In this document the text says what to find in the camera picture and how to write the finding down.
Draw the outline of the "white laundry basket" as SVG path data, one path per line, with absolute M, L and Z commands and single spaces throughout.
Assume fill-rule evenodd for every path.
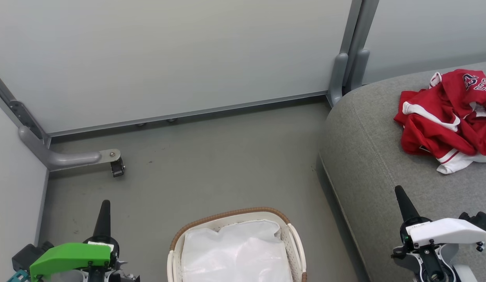
M 288 217 L 281 211 L 271 207 L 253 207 L 227 211 L 184 225 L 175 234 L 170 244 L 167 258 L 168 282 L 183 282 L 181 259 L 186 232 L 202 228 L 219 231 L 225 226 L 256 220 L 270 220 L 279 224 L 281 231 L 279 238 L 285 244 L 286 258 L 291 268 L 293 282 L 307 282 L 307 262 L 300 236 Z

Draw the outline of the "white basket liner cloth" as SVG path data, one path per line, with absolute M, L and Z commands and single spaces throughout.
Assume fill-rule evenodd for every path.
M 270 220 L 186 232 L 182 282 L 293 282 L 281 228 Z

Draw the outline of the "black caster wheel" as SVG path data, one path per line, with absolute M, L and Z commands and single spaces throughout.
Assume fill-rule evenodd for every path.
M 125 165 L 121 157 L 114 162 L 110 162 L 110 166 L 111 166 L 111 173 L 114 178 L 124 175 Z

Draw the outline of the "grey partition bottom rail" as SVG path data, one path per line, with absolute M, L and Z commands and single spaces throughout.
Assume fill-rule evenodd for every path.
M 181 114 L 171 114 L 158 117 L 150 117 L 144 119 L 129 120 L 119 123 L 111 123 L 106 125 L 98 125 L 91 127 L 84 127 L 75 130 L 63 130 L 59 132 L 48 133 L 48 137 L 52 139 L 67 139 L 69 136 L 75 136 L 77 139 L 85 139 L 94 136 L 106 136 L 111 134 L 118 134 L 122 132 L 131 132 L 135 130 L 142 130 L 143 127 L 148 127 L 151 124 L 153 127 L 157 124 L 170 124 L 166 120 L 170 118 L 180 119 L 181 122 L 186 123 L 190 121 L 197 121 L 203 119 L 213 119 L 220 116 L 232 116 L 239 114 L 247 114 L 248 112 L 270 110 L 274 108 L 293 107 L 299 104 L 315 103 L 326 100 L 327 91 L 313 92 L 307 94 L 293 95 L 285 98 L 268 99 L 264 101 L 236 104 L 228 107 L 216 107 L 206 110 L 196 110 L 185 112 Z M 137 127 L 138 123 L 147 123 L 145 126 Z

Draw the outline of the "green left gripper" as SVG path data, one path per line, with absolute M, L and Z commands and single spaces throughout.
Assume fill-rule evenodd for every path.
M 79 271 L 83 282 L 140 282 L 123 273 L 119 243 L 111 237 L 111 203 L 101 203 L 93 236 L 83 243 L 70 242 L 48 249 L 30 265 L 31 282 L 48 282 L 57 273 Z

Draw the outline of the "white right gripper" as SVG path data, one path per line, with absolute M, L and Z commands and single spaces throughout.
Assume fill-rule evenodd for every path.
M 461 244 L 485 250 L 486 231 L 459 218 L 430 221 L 420 217 L 402 186 L 396 186 L 394 192 L 404 221 L 402 245 L 392 253 L 395 264 L 411 271 L 413 282 L 478 282 L 469 266 L 453 260 Z

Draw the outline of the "grey fabric sofa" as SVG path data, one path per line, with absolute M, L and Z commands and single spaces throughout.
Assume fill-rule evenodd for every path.
M 486 163 L 443 175 L 431 156 L 401 148 L 394 121 L 404 90 L 427 88 L 435 70 L 385 79 L 347 93 L 330 111 L 320 158 L 371 282 L 411 282 L 390 255 L 401 245 L 394 193 L 402 186 L 420 216 L 431 220 L 486 213 Z

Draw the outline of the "grey partition frame post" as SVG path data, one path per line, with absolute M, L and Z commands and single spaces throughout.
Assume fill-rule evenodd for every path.
M 342 92 L 347 94 L 348 82 L 354 59 L 361 49 L 366 49 L 365 44 L 370 32 L 379 0 L 352 0 L 346 25 L 344 39 L 341 47 L 342 53 L 347 53 L 348 63 L 344 75 Z
M 32 133 L 41 140 L 46 147 L 49 147 L 50 138 L 45 133 L 41 125 L 36 121 L 34 116 L 30 113 L 23 102 L 17 100 L 11 91 L 4 84 L 3 80 L 0 79 L 0 98 L 5 102 L 7 107 L 16 116 L 19 122 L 28 127 Z

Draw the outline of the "red baseball jersey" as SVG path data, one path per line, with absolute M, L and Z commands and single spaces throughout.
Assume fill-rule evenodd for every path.
M 429 87 L 402 91 L 394 120 L 410 155 L 432 155 L 442 174 L 486 163 L 486 75 L 481 70 L 436 72 Z

